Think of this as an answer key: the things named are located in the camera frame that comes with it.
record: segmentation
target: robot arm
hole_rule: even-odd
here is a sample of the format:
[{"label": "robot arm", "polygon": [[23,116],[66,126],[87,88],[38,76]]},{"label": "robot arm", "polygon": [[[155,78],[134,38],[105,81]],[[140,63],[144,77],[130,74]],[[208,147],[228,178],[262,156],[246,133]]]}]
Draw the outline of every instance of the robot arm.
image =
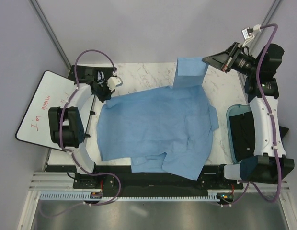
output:
[{"label": "robot arm", "polygon": [[[242,30],[245,39],[244,44],[241,45],[235,42],[221,53],[204,57],[203,61],[225,73],[234,69],[247,76],[244,89],[248,96],[248,101],[254,117],[254,156],[243,159],[235,165],[225,165],[224,177],[232,180],[276,184],[278,173],[274,156],[274,146],[277,145],[282,179],[293,170],[294,161],[293,159],[288,159],[286,157],[286,152],[283,148],[278,128],[276,129],[276,141],[278,143],[273,143],[272,122],[270,119],[271,114],[269,114],[257,86],[256,69],[263,50],[257,58],[245,53],[245,45],[254,38],[253,32],[259,29],[260,25],[251,29],[246,28]],[[264,95],[273,112],[275,127],[278,127],[277,105],[279,93],[274,74],[276,74],[276,69],[282,62],[283,54],[284,50],[280,46],[270,44],[268,51],[264,56],[259,75]]]},{"label": "robot arm", "polygon": [[[92,75],[92,78],[87,78],[86,82],[79,85],[77,94],[75,94],[65,109],[62,136],[65,149],[72,151],[78,164],[91,173],[95,164],[86,150],[86,134],[82,125],[80,110],[93,94],[97,95],[100,100],[101,98],[110,99],[110,95],[114,92],[115,88],[122,85],[122,80],[119,77],[111,76],[101,81],[101,79]],[[75,85],[74,87],[71,93],[75,91],[77,86]],[[51,139],[59,146],[59,122],[61,113],[62,108],[60,107],[53,107],[48,111]],[[84,171],[81,169],[77,169],[77,172],[84,174]]]}]

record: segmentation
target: marble table surface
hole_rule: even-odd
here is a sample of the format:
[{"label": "marble table surface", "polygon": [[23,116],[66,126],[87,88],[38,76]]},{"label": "marble table surface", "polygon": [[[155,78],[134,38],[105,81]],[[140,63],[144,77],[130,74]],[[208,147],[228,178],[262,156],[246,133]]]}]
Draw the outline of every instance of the marble table surface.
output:
[{"label": "marble table surface", "polygon": [[[88,66],[108,66],[90,64]],[[125,63],[116,64],[118,76],[123,80],[123,85],[118,87],[113,96],[163,87],[173,84],[176,63]],[[204,78],[203,88],[216,108],[219,129],[214,131],[213,145],[206,165],[232,163],[229,150],[226,111],[234,104],[246,104],[243,90],[236,71],[225,74],[213,67],[209,67]],[[86,139],[86,149],[97,165],[130,165],[130,158],[111,161],[101,161],[97,146],[96,124],[103,103],[95,101],[94,111],[87,133],[91,135]],[[73,161],[66,152],[51,150],[48,160],[49,165],[73,165]]]}]

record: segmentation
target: gray wall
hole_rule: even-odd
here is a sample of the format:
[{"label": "gray wall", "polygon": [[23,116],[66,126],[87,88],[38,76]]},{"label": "gray wall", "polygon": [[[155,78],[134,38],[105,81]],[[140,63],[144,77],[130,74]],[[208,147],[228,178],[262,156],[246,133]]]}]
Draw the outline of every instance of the gray wall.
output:
[{"label": "gray wall", "polygon": [[67,73],[30,3],[0,0],[0,230],[16,229],[45,157],[45,148],[14,138],[45,70]]},{"label": "gray wall", "polygon": [[[115,63],[173,62],[208,56],[243,41],[273,0],[37,0],[72,63],[102,49]],[[80,63],[105,63],[86,54]]]},{"label": "gray wall", "polygon": [[[279,87],[279,123],[290,130],[284,139],[287,156],[295,160],[295,169],[286,177],[297,209],[297,0],[285,0],[271,21],[279,28],[273,43],[284,50],[283,63],[277,70]],[[268,29],[260,40],[260,49],[267,42],[272,29]]]}]

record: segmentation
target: light blue towel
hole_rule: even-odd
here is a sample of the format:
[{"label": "light blue towel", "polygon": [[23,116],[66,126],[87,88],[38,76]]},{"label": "light blue towel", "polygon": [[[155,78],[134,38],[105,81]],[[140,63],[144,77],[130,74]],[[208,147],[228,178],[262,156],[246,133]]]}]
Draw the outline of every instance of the light blue towel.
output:
[{"label": "light blue towel", "polygon": [[179,57],[173,88],[185,88],[202,85],[208,65],[202,62],[202,57]]},{"label": "light blue towel", "polygon": [[[191,62],[200,66],[192,68],[194,73]],[[197,58],[178,61],[174,82],[187,82],[185,88],[174,83],[107,101],[97,125],[102,161],[131,157],[132,172],[197,180],[218,128],[216,110],[201,86],[206,70]]]}]

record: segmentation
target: metal floor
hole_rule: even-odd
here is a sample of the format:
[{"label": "metal floor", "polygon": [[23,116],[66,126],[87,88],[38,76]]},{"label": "metal floor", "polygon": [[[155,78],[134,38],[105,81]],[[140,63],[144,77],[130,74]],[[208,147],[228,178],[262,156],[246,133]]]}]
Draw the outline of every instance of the metal floor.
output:
[{"label": "metal floor", "polygon": [[[56,214],[74,201],[39,201],[47,215]],[[56,218],[36,213],[39,230],[286,230],[279,203],[266,203],[247,193],[233,207],[206,202],[115,202],[101,207],[80,206]]]}]

